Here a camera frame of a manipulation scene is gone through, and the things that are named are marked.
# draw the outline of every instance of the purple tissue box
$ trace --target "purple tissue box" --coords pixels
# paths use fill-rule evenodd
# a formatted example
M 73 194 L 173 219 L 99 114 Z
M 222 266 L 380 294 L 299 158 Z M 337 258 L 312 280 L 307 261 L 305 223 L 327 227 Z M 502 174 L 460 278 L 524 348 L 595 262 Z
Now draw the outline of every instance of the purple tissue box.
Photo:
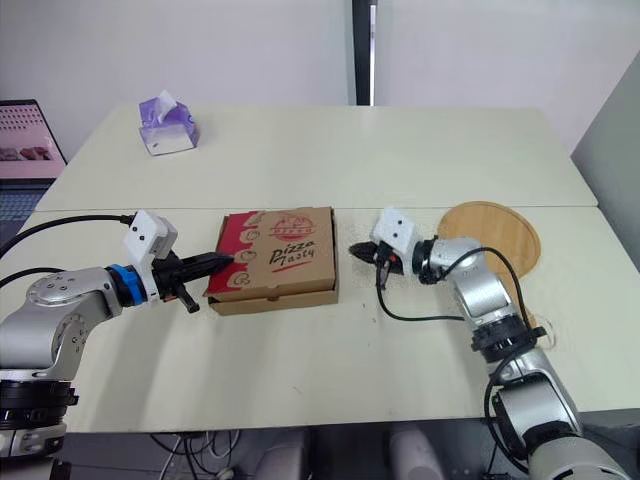
M 162 112 L 167 108 L 171 107 L 167 107 L 160 97 L 140 104 L 140 136 L 151 155 L 189 150 L 198 143 L 200 133 L 187 106 L 175 102 L 175 107 L 163 118 Z

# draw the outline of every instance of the blue ring joint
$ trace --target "blue ring joint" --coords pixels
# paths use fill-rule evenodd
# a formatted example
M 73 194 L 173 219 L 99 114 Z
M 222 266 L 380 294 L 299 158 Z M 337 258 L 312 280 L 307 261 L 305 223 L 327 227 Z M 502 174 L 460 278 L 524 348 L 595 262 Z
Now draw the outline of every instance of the blue ring joint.
M 141 303 L 144 303 L 144 297 L 142 296 L 138 283 L 140 281 L 138 274 L 131 272 L 120 265 L 109 265 L 109 268 L 116 271 L 118 275 L 120 275 L 120 278 L 122 278 L 122 281 L 129 289 L 129 293 L 131 293 L 133 305 L 140 305 Z

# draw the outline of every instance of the wooden cutting board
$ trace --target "wooden cutting board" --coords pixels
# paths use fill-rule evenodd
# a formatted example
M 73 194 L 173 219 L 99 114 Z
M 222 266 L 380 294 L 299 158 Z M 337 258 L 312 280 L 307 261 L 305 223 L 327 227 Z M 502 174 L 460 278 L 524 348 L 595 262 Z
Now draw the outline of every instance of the wooden cutting board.
M 440 220 L 438 236 L 472 237 L 484 246 L 499 250 L 518 278 L 533 270 L 540 258 L 540 239 L 533 226 L 519 213 L 497 203 L 468 202 L 453 207 Z M 498 274 L 517 304 L 516 289 L 507 268 L 492 253 L 487 253 L 486 258 L 489 268 Z M 534 326 L 535 319 L 528 309 L 527 316 Z

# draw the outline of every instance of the cardboard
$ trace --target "cardboard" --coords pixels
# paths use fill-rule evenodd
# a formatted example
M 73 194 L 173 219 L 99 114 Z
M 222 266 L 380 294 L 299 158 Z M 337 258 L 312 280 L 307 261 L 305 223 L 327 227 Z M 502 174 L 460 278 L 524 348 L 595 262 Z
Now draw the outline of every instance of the cardboard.
M 235 258 L 204 293 L 222 315 L 338 301 L 330 207 L 228 215 L 216 250 Z

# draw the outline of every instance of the robotic arm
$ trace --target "robotic arm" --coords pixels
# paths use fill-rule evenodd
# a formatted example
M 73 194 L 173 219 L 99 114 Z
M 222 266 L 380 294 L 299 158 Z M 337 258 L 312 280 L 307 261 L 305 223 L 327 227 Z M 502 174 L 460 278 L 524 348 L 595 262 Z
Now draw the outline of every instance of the robotic arm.
M 600 447 L 582 437 L 571 397 L 545 353 L 535 346 L 536 338 L 546 334 L 544 329 L 531 328 L 521 298 L 522 316 L 487 267 L 484 251 L 496 251 L 466 237 L 421 240 L 414 223 L 393 208 L 384 210 L 371 240 L 352 246 L 351 253 L 376 264 L 382 288 L 390 272 L 415 275 L 427 285 L 445 278 L 453 284 L 473 334 L 471 348 L 487 362 L 485 416 L 490 415 L 491 399 L 505 443 L 499 445 L 509 457 L 528 460 L 534 479 L 630 478 Z M 491 396 L 494 386 L 498 390 Z M 489 428 L 499 441 L 490 421 Z
M 125 237 L 131 265 L 61 272 L 31 285 L 22 307 L 0 325 L 0 460 L 43 457 L 62 447 L 62 417 L 78 402 L 70 381 L 96 326 L 145 302 L 179 298 L 189 313 L 199 309 L 184 284 L 218 273 L 233 257 L 180 259 L 171 250 L 176 238 L 168 220 L 140 210 Z M 51 472 L 52 462 L 28 466 Z M 20 468 L 25 472 L 24 462 Z

